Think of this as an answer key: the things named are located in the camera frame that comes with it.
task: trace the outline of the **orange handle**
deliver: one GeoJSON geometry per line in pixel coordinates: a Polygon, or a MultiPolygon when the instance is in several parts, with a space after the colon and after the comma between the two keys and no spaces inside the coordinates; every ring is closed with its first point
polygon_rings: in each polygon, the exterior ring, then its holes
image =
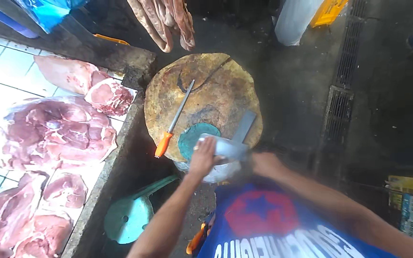
{"type": "Polygon", "coordinates": [[[165,151],[168,148],[168,143],[170,142],[170,138],[172,138],[173,134],[164,132],[163,138],[160,140],[159,144],[157,145],[156,154],[154,155],[156,158],[162,157],[165,151]]]}
{"type": "Polygon", "coordinates": [[[187,244],[186,254],[192,254],[192,251],[197,248],[203,236],[205,226],[206,224],[203,222],[200,230],[197,232],[194,238],[189,242],[189,244],[187,244]]]}

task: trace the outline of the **finger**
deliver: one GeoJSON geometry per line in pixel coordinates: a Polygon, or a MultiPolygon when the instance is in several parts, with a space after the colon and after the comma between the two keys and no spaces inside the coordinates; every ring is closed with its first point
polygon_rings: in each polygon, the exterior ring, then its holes
{"type": "Polygon", "coordinates": [[[203,141],[202,141],[202,140],[198,140],[197,143],[196,143],[196,145],[194,146],[194,152],[198,152],[198,150],[201,149],[202,145],[203,145],[203,141]]]}
{"type": "Polygon", "coordinates": [[[212,155],[212,156],[216,152],[216,139],[215,138],[213,138],[213,137],[210,138],[210,142],[209,142],[207,151],[208,151],[208,154],[212,155]]]}
{"type": "Polygon", "coordinates": [[[211,137],[205,138],[205,145],[203,146],[203,153],[207,154],[211,148],[211,137]]]}

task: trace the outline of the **stained wood surface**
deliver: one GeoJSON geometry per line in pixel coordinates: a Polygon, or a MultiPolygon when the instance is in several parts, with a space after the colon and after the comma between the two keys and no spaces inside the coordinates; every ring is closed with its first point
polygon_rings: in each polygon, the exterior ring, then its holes
{"type": "Polygon", "coordinates": [[[196,82],[165,156],[173,161],[186,161],[178,149],[178,138],[197,123],[212,124],[221,137],[232,138],[246,109],[257,116],[244,143],[255,146],[262,133],[262,116],[253,78],[223,53],[183,56],[154,76],[146,90],[144,108],[146,126],[154,142],[158,144],[168,130],[192,79],[196,82]]]}

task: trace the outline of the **metal blade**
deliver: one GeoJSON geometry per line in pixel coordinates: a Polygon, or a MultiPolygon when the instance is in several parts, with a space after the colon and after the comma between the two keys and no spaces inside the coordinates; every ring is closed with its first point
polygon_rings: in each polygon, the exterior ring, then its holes
{"type": "Polygon", "coordinates": [[[192,80],[192,82],[190,83],[189,88],[186,91],[186,95],[184,96],[183,101],[181,102],[181,104],[178,108],[178,111],[176,112],[175,118],[173,119],[170,127],[168,128],[168,131],[167,131],[168,133],[173,132],[173,129],[175,128],[176,122],[179,119],[179,115],[181,114],[181,111],[183,110],[184,105],[186,104],[187,97],[189,97],[190,91],[192,91],[192,87],[194,85],[194,82],[196,82],[196,80],[192,80]]]}

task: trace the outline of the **floor drain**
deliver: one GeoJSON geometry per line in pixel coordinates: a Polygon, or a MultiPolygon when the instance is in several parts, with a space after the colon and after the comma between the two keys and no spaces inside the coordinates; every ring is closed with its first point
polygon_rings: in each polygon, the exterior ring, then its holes
{"type": "Polygon", "coordinates": [[[331,182],[333,178],[338,181],[340,177],[342,157],[352,118],[353,97],[350,90],[330,87],[313,173],[331,182]]]}
{"type": "Polygon", "coordinates": [[[349,90],[331,86],[325,109],[322,139],[327,143],[343,145],[350,124],[353,93],[349,90]]]}
{"type": "Polygon", "coordinates": [[[363,31],[366,0],[351,1],[352,8],[346,20],[344,41],[340,48],[337,71],[333,84],[349,89],[353,81],[353,72],[357,68],[356,61],[359,49],[359,40],[363,31]]]}

